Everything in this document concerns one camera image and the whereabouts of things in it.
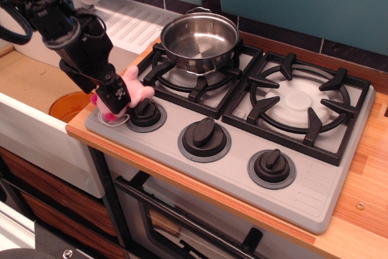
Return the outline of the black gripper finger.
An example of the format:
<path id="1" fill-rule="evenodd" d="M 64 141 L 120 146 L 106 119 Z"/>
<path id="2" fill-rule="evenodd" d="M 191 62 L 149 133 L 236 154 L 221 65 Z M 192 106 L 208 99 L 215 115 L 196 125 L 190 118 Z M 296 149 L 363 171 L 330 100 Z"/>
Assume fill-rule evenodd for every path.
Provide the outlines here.
<path id="1" fill-rule="evenodd" d="M 67 70 L 66 68 L 62 71 L 84 92 L 91 93 L 92 90 L 96 89 L 97 85 L 89 80 L 87 77 L 75 73 L 72 70 Z"/>
<path id="2" fill-rule="evenodd" d="M 98 108 L 105 113 L 118 115 L 130 102 L 127 86 L 119 75 L 107 75 L 105 83 L 97 90 Z"/>

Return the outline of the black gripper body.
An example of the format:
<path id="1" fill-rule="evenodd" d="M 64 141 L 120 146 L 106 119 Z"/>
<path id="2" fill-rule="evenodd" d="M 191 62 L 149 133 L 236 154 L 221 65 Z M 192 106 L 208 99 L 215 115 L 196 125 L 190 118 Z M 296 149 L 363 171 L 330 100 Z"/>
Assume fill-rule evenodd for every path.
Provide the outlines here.
<path id="1" fill-rule="evenodd" d="M 71 29 L 56 39 L 43 38 L 43 42 L 60 57 L 60 69 L 81 74 L 97 85 L 107 75 L 117 75 L 109 63 L 113 44 L 106 33 L 102 19 L 91 13 L 77 13 L 70 18 Z"/>

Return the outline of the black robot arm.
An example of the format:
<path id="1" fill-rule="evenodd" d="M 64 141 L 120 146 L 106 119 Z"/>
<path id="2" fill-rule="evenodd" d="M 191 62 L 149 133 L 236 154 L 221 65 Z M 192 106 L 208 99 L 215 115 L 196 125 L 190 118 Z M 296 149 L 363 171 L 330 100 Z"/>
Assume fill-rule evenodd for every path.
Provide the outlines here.
<path id="1" fill-rule="evenodd" d="M 130 94 L 109 63 L 113 44 L 99 16 L 75 9 L 73 0 L 1 0 L 1 8 L 24 31 L 1 27 L 1 39 L 24 45 L 39 32 L 44 45 L 60 56 L 60 69 L 81 90 L 96 91 L 114 114 L 126 112 Z"/>

